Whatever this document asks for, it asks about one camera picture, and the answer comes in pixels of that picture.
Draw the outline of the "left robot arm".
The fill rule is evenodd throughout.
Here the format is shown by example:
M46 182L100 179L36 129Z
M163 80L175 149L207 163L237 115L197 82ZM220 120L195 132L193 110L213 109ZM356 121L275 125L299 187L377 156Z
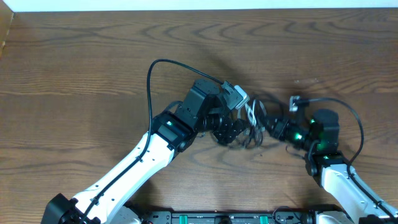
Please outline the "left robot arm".
M228 144L243 130L229 114L249 101L238 85L195 80L185 99L171 112L163 110L136 147L104 177L72 199L58 194L47 204L42 223L141 223L126 202L181 152L200 132L211 131Z

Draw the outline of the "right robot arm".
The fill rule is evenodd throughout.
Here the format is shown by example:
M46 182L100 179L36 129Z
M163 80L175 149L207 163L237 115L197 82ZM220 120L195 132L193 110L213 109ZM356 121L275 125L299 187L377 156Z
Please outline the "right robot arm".
M337 113L317 110L307 128L294 119L269 116L264 118L264 126L272 138L306 151L307 174L338 201L353 223L397 223L397 209L371 190L338 150Z

